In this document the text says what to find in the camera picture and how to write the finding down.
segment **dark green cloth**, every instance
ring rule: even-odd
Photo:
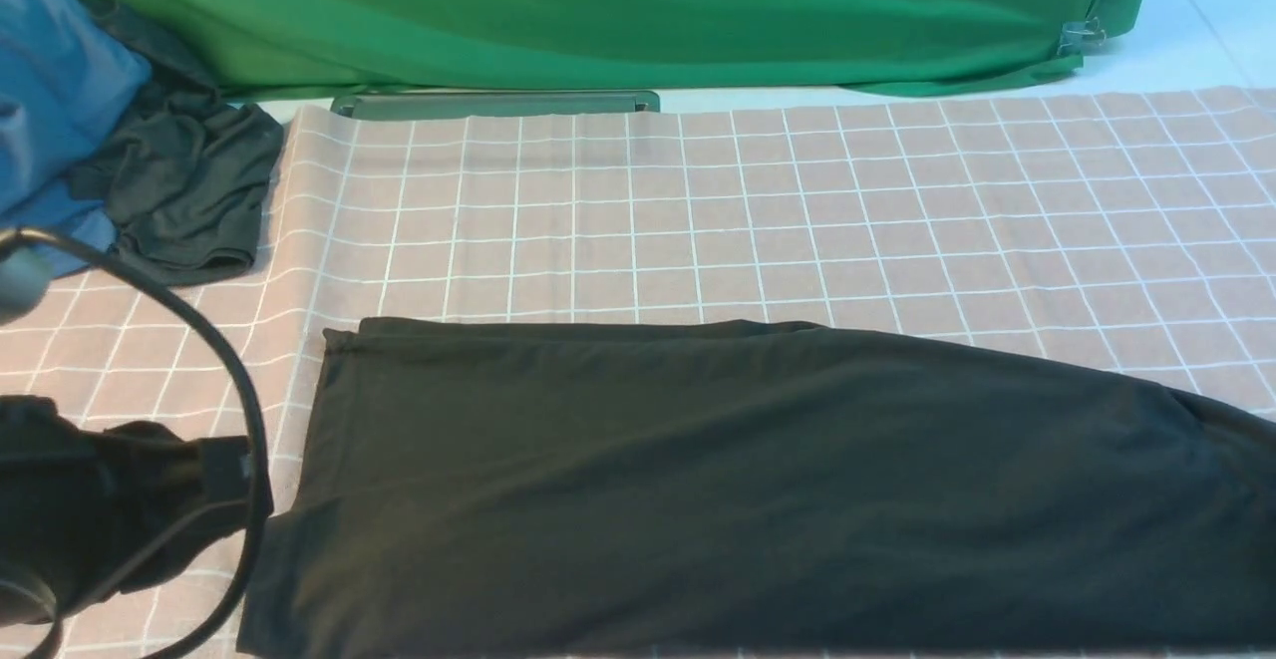
[[[329,332],[240,649],[1276,645],[1276,424],[805,323]]]
[[[851,84],[926,96],[1065,77],[1067,23],[1141,0],[122,0],[232,93]]]

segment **metal clip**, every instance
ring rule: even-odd
[[[1065,23],[1059,34],[1059,55],[1071,56],[1094,51],[1102,46],[1104,41],[1108,41],[1108,29],[1104,28],[1099,17]]]

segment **black fabric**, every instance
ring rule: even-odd
[[[100,28],[151,61],[106,143],[71,169],[71,192],[105,199],[115,254],[171,285],[251,269],[283,128],[225,103],[204,64],[168,31],[112,0],[82,0]]]
[[[1212,400],[804,323],[327,341],[242,651],[1276,645],[1276,425]]]

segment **black cord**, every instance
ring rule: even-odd
[[[217,359],[226,367],[226,372],[230,373],[231,382],[235,383],[235,390],[239,392],[240,404],[244,406],[244,424],[248,428],[249,460],[251,462],[251,474],[249,476],[248,524],[244,530],[244,549],[240,553],[239,564],[235,567],[235,573],[231,576],[226,593],[222,595],[217,607],[214,607],[208,614],[208,618],[191,630],[185,637],[177,640],[172,645],[165,646],[154,654],[148,654],[144,659],[177,659],[180,656],[185,656],[212,639],[235,612],[240,600],[244,599],[244,594],[248,590],[249,577],[253,573],[256,559],[262,553],[262,539],[265,534],[265,520],[271,512],[271,467],[269,457],[267,455],[265,421],[262,418],[262,404],[256,397],[256,390],[253,387],[253,378],[249,375],[248,369],[240,360],[239,354],[235,352],[235,349],[226,341],[226,337],[222,336],[218,328],[213,327],[213,324],[208,322],[208,318],[202,315],[199,310],[193,308],[185,300],[177,298],[177,295],[168,290],[168,287],[156,282],[145,273],[131,268],[119,259],[101,253],[82,241],[56,232],[19,227],[18,231],[13,232],[13,238],[23,245],[48,245],[66,253],[68,255],[73,255],[92,267],[101,268],[116,278],[122,280],[143,295],[167,308],[172,312],[172,314],[185,321],[185,323],[190,326],[190,328],[195,331],[195,333],[198,333],[204,342],[208,344],[211,350],[213,350],[217,355]],[[54,626],[50,636],[46,637],[32,654],[28,655],[28,659],[51,656],[52,653],[56,651],[57,645],[60,644],[60,637],[56,635],[60,635],[61,617],[52,617],[52,619]]]

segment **green backdrop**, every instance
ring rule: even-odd
[[[1110,36],[1141,0],[124,0],[227,89],[598,89],[843,84],[924,96],[1074,70],[1067,23]]]

